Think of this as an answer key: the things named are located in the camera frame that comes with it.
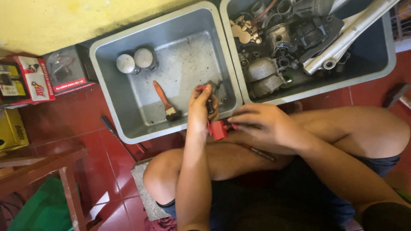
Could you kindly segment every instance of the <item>hand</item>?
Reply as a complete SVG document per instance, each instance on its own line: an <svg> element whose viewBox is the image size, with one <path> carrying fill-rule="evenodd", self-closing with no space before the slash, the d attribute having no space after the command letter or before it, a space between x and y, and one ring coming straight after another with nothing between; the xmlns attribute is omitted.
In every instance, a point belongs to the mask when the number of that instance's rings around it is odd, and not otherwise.
<svg viewBox="0 0 411 231"><path fill-rule="evenodd" d="M207 88L201 92L197 91L197 87L194 88L191 94L190 101L188 103L188 125L187 136L189 133L205 134L207 136L207 120L215 122L218 120L218 99L215 95L212 95L211 85L208 84ZM212 105L215 112L209 115L207 112L206 102L208 98L212 99Z"/></svg>
<svg viewBox="0 0 411 231"><path fill-rule="evenodd" d="M228 121L239 124L240 130L249 133L257 141L294 150L305 145L308 136L311 135L274 105L243 105Z"/></svg>

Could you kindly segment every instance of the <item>forearm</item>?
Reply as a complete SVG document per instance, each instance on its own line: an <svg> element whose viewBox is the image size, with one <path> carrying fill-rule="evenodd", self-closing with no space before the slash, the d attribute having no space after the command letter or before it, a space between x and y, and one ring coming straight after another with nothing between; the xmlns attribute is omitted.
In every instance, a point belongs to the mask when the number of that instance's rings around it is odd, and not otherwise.
<svg viewBox="0 0 411 231"><path fill-rule="evenodd" d="M402 202L385 181L356 158L307 132L298 154L320 180L337 196L363 212L367 206L383 202Z"/></svg>
<svg viewBox="0 0 411 231"><path fill-rule="evenodd" d="M205 139L187 134L175 196L179 228L200 224L208 229L211 179L205 144Z"/></svg>

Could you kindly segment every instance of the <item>screwdriver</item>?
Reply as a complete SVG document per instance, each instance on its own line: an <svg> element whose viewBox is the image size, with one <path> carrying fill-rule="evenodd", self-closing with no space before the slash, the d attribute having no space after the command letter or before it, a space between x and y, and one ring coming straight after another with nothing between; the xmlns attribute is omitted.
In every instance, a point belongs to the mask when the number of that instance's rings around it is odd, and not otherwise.
<svg viewBox="0 0 411 231"><path fill-rule="evenodd" d="M114 129L114 127L111 125L110 121L107 119L106 116L102 116L100 117L101 121L103 122L104 126L106 126L106 128L111 132L111 134L113 136L115 136L117 138L117 140L120 142L120 144L124 147L124 149L128 152L128 154L131 156L131 158L133 158L133 160L135 162L137 162L137 160L134 158L134 156L131 154L131 152L126 148L126 146L123 144L123 142L121 142L120 138L118 138L117 135L117 131ZM140 151L142 153L145 153L147 150L140 144L140 143L136 143L137 147L140 149Z"/></svg>

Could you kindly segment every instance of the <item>wooden chair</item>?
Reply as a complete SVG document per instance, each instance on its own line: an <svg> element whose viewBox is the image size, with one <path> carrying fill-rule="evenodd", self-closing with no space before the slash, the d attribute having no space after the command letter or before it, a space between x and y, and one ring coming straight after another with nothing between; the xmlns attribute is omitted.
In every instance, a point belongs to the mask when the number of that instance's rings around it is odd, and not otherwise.
<svg viewBox="0 0 411 231"><path fill-rule="evenodd" d="M85 222L72 169L77 160L86 156L87 150L82 148L78 151L67 151L48 157L8 158L6 156L0 158L0 168L24 166L0 177L0 198L22 189L52 172L59 171L74 230L97 231L103 221L95 219L89 223Z"/></svg>

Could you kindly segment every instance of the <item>green bag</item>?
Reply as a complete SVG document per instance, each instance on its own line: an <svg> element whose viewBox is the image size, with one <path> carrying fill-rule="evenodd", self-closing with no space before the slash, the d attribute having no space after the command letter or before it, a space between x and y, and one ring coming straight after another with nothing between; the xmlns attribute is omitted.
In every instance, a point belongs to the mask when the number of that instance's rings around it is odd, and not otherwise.
<svg viewBox="0 0 411 231"><path fill-rule="evenodd" d="M27 201L7 231L73 230L61 180L49 177Z"/></svg>

